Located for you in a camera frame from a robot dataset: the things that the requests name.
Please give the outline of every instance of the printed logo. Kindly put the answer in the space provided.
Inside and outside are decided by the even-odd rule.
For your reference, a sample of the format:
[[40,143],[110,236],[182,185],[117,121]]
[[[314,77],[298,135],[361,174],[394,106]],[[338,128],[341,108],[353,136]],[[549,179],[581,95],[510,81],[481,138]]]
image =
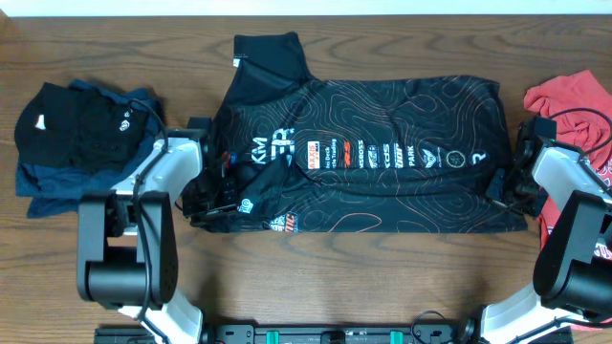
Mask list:
[[407,146],[406,150],[408,151],[408,166],[410,167],[416,166],[416,163],[414,161],[414,147]]
[[255,163],[266,164],[264,159],[266,159],[266,142],[268,139],[266,138],[253,138],[252,139],[257,146],[251,150],[251,159]]
[[238,155],[236,153],[224,152],[221,155],[221,160],[225,161],[224,167],[230,169],[238,163]]
[[280,215],[270,221],[270,229],[276,231],[298,232],[297,229],[297,214],[288,212],[285,215]]
[[238,207],[238,211],[251,214],[253,203],[249,199],[242,200],[242,203]]
[[344,142],[344,167],[351,167],[351,142]]
[[318,141],[308,141],[308,169],[320,168],[320,146]]
[[600,176],[605,176],[605,175],[607,175],[607,174],[612,173],[612,159],[611,159],[611,160],[609,160],[607,164],[604,164],[604,165],[603,165],[603,166],[602,166],[602,167],[601,167],[601,168],[600,168],[600,169],[597,171],[597,173],[598,173]]
[[379,168],[379,150],[375,145],[367,146],[367,159],[370,168]]
[[119,130],[125,131],[129,127],[130,127],[130,122],[128,122],[127,119],[124,119],[123,122],[121,123],[121,127],[119,127]]
[[384,155],[384,168],[391,167],[391,148],[388,143],[382,145],[382,154]]
[[395,168],[404,168],[404,154],[399,143],[393,145],[393,156],[395,158]]
[[486,159],[487,153],[486,152],[482,152],[482,153],[472,153],[471,154],[471,164],[472,165],[476,165],[477,163],[483,161],[484,159]]
[[363,151],[365,150],[365,148],[363,146],[363,141],[359,140],[357,142],[357,146],[358,146],[358,152],[359,152],[359,155],[360,155],[360,168],[364,168],[365,167],[365,162],[364,162],[364,157],[363,157],[363,154],[364,154]]
[[332,168],[338,167],[338,140],[332,139]]
[[332,168],[332,148],[325,147],[325,168]]
[[[270,148],[271,160],[276,159],[276,156],[283,155],[289,149],[287,161],[291,164],[292,157],[295,153],[295,142],[289,139],[289,135],[293,134],[295,129],[276,129],[272,135],[272,146]],[[266,164],[266,144],[267,138],[253,138],[252,141],[257,145],[251,150],[251,160],[255,163]]]
[[287,157],[291,164],[291,156],[295,153],[295,143],[289,140],[288,136],[293,134],[295,129],[276,129],[272,135],[272,149],[270,152],[272,160],[276,159],[276,148],[279,155],[285,154],[285,148],[289,147],[289,156]]
[[450,151],[447,154],[447,164],[452,168],[461,168],[466,164],[466,156],[459,151]]
[[38,120],[36,121],[36,125],[34,126],[36,129],[47,130],[45,126],[45,115],[38,115]]
[[601,243],[597,243],[595,245],[595,256],[607,260],[612,260],[612,252],[610,252],[610,250],[605,244]]
[[423,154],[425,155],[425,168],[431,168],[434,163],[437,162],[436,157],[426,149],[422,149]]

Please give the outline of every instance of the white logo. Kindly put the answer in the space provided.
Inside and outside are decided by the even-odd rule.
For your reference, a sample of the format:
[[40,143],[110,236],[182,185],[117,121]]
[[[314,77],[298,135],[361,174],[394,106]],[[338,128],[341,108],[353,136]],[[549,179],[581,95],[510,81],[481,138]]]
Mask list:
[[40,130],[47,130],[45,126],[45,115],[38,115],[38,121],[34,127]]
[[404,168],[404,154],[399,143],[393,145],[393,155],[395,156],[395,168]]
[[360,168],[364,168],[365,162],[364,162],[364,158],[363,158],[363,151],[365,150],[364,146],[363,146],[363,141],[359,140],[357,142],[357,146],[358,146],[358,151],[360,153]]
[[266,159],[266,142],[268,141],[268,139],[254,138],[252,141],[257,143],[257,146],[251,150],[251,159],[255,163],[266,164],[264,159]]
[[308,141],[308,169],[320,167],[320,145],[318,141]]
[[447,154],[448,166],[453,168],[461,168],[466,164],[466,156],[459,151],[450,151]]
[[597,243],[595,245],[595,256],[605,258],[607,260],[612,260],[612,252],[610,252],[608,247],[602,243]]
[[238,207],[238,211],[251,214],[253,203],[249,199],[242,200],[242,203]]
[[436,163],[436,157],[426,149],[422,149],[425,154],[425,168],[431,168]]
[[270,229],[276,231],[284,231],[285,230],[285,215],[280,215],[279,217],[270,221]]
[[471,164],[477,164],[487,158],[487,153],[474,153],[471,155]]
[[367,159],[370,162],[370,168],[379,168],[379,151],[377,146],[367,146]]
[[415,162],[414,162],[414,147],[413,146],[408,146],[406,149],[408,151],[408,166],[414,167],[415,166]]
[[332,168],[332,149],[325,147],[325,168]]
[[283,155],[285,153],[285,147],[289,146],[289,153],[292,156],[295,153],[295,143],[293,140],[288,140],[287,136],[293,134],[295,129],[276,129],[272,135],[272,160],[276,159],[276,147],[278,147],[278,153]]
[[332,168],[338,167],[338,140],[332,139]]
[[[289,147],[289,156],[287,161],[291,164],[292,156],[295,153],[295,142],[287,138],[288,135],[293,134],[295,129],[277,129],[272,135],[272,147],[270,148],[271,159],[276,159],[276,148],[278,148],[278,154],[282,155],[285,153],[287,147]],[[253,138],[252,139],[256,147],[251,150],[251,160],[255,163],[266,164],[266,138]]]
[[130,122],[128,122],[127,119],[124,119],[123,122],[121,123],[121,127],[119,127],[119,130],[125,131],[129,127],[130,127]]
[[391,167],[391,152],[389,144],[385,143],[382,145],[382,153],[384,154],[384,168]]

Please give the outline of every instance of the sleeve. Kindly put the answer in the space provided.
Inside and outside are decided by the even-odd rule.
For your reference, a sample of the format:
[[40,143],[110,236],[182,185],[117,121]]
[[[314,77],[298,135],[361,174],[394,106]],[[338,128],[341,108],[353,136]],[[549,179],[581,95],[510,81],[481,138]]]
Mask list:
[[256,105],[294,92],[312,75],[295,32],[234,37],[238,70],[223,106]]

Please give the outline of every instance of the folded black shirt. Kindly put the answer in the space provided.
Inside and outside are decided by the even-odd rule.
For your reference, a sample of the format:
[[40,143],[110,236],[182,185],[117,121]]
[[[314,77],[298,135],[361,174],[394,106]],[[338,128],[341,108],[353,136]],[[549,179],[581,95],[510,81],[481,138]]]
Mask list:
[[214,120],[237,214],[211,231],[524,230],[486,198],[512,155],[499,84],[470,75],[321,80],[295,33],[241,36]]
[[121,171],[138,151],[147,118],[97,90],[45,83],[21,114],[14,137],[24,163]]

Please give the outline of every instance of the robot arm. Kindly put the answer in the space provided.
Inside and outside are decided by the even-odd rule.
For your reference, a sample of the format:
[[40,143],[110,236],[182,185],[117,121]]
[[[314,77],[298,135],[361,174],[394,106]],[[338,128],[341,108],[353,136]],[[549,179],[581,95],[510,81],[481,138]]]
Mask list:
[[526,200],[530,210],[535,193],[526,190],[542,187],[562,209],[538,256],[534,282],[464,319],[464,328],[474,328],[472,336],[461,334],[464,341],[528,343],[570,325],[552,326],[558,319],[600,322],[612,315],[612,266],[594,257],[598,240],[610,244],[612,199],[588,162],[579,160],[581,150],[555,142],[555,132],[556,124],[545,118],[523,125],[515,159],[519,170],[511,171],[503,195],[497,195],[497,201],[511,199],[506,204]]
[[[139,191],[152,265],[151,302],[142,325],[156,335],[158,343],[199,344],[206,336],[203,313],[176,288],[178,255],[171,213],[186,184],[204,166],[197,134],[192,130],[171,132],[167,153],[146,174]],[[111,190],[85,195],[78,210],[79,295],[133,318],[141,311],[147,292],[142,240],[139,237],[136,247],[111,247],[107,238],[137,235],[134,183],[163,145],[163,140],[156,141],[141,166]]]
[[[106,309],[131,317],[141,311],[143,296],[150,291],[151,303],[142,325],[154,334],[156,343],[206,344],[215,338],[205,327],[204,314],[177,289],[178,255],[171,216],[171,205],[204,169],[206,145],[194,139],[197,136],[193,131],[171,134],[168,154],[146,175],[139,191],[152,262],[150,289],[144,284],[141,238],[136,247],[107,244],[109,237],[136,234],[132,190],[143,167],[112,190],[90,193],[81,200],[77,286],[84,300],[99,302]],[[597,174],[578,161],[581,151],[558,144],[554,141],[555,134],[553,121],[544,118],[529,121],[519,135],[514,168],[507,177],[503,170],[498,171],[488,190],[488,196],[495,203],[534,215],[541,209],[535,195],[542,187],[563,209],[549,243],[538,257],[534,282],[509,299],[481,308],[464,319],[452,342],[530,342],[554,330],[550,323],[556,319],[601,321],[612,315],[612,269],[593,257],[598,239],[603,237],[608,245],[611,242],[612,230],[608,226],[612,223],[612,214],[608,205],[612,199]],[[153,153],[142,166],[161,148],[162,143],[156,142]],[[378,332],[368,331],[388,332],[381,328],[375,330]],[[250,328],[245,333],[261,331]],[[278,344],[279,331],[267,331],[263,335],[266,343]],[[304,340],[320,339],[323,343],[323,335],[318,336],[319,333],[329,335],[329,329],[308,331],[315,334],[308,334]],[[307,331],[295,329],[283,335],[297,333],[307,335]],[[411,334],[408,329],[391,331],[390,342],[403,343],[404,333]],[[437,342],[445,342],[440,340],[440,333],[450,336],[451,330],[432,328],[431,342],[434,335]],[[372,340],[379,343],[381,337],[377,338]],[[223,336],[219,340],[230,342]]]

